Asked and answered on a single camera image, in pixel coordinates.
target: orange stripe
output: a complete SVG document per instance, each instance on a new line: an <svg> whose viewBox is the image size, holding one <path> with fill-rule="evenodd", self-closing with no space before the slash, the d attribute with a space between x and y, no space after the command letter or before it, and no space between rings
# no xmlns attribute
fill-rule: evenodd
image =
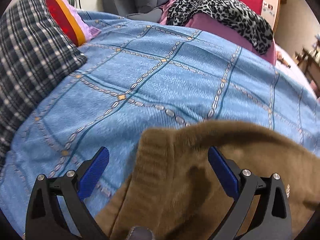
<svg viewBox="0 0 320 240"><path fill-rule="evenodd" d="M72 26L76 37L78 39L78 45L80 46L81 44L85 43L85 36L84 33L82 32L80 26L78 25L76 19L73 17L73 15L70 13L68 7L65 5L65 3L62 0L56 0L56 2L59 4L61 10L63 11L64 15L70 22L70 25Z"/></svg>

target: blue gripper pad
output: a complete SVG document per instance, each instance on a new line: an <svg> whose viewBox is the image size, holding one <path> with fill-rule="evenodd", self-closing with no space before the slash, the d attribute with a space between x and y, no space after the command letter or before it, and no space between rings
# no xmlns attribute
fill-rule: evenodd
<svg viewBox="0 0 320 240"><path fill-rule="evenodd" d="M208 161L228 197L237 200L240 196L238 180L216 147L209 148Z"/></svg>
<svg viewBox="0 0 320 240"><path fill-rule="evenodd" d="M98 180L102 176L102 173L106 169L109 163L108 149L105 147L101 147L93 158L94 160L78 183L77 194L81 201L91 195L94 187L97 185Z"/></svg>

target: red and orange pillow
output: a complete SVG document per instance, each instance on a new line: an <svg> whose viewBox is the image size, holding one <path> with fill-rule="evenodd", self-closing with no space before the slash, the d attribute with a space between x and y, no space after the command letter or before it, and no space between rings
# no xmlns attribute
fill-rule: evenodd
<svg viewBox="0 0 320 240"><path fill-rule="evenodd" d="M89 27L67 0L46 0L51 16L63 32L76 45L80 46L97 35L97 28Z"/></svg>

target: purple fabric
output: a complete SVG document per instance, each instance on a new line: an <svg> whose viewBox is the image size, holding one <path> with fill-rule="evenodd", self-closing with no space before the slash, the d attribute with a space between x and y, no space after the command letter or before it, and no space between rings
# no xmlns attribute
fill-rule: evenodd
<svg viewBox="0 0 320 240"><path fill-rule="evenodd" d="M165 25L167 21L168 10L175 0L169 0L164 6L162 6L163 14L160 19L160 24ZM209 15L204 13L195 14L185 25L185 27L195 28L203 30L209 33L213 33L220 36L234 44L237 44L252 53L258 55L264 60L270 62L273 66L276 64L276 49L275 41L273 41L270 49L266 54L260 55L244 37L239 35L235 30L219 23L217 20L212 19Z"/></svg>
<svg viewBox="0 0 320 240"><path fill-rule="evenodd" d="M78 23L79 27L81 28L82 32L84 33L84 37L87 42L99 34L99 32L94 30L94 29L96 29L95 27L89 27L86 23L84 23L84 21L78 15L76 8L71 6L67 0L62 0L62 1L65 3L67 8L69 9L72 16L76 19L76 22Z"/></svg>

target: blue blanket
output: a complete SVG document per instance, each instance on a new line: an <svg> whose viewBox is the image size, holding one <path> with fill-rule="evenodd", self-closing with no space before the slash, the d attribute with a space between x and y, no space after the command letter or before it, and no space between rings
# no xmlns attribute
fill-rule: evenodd
<svg viewBox="0 0 320 240"><path fill-rule="evenodd" d="M81 17L101 29L80 47L88 62L20 127L2 170L0 208L20 235L38 174L60 176L107 147L110 163L85 200L94 216L131 173L148 127L243 120L320 155L319 104L253 53L201 30L105 13Z"/></svg>

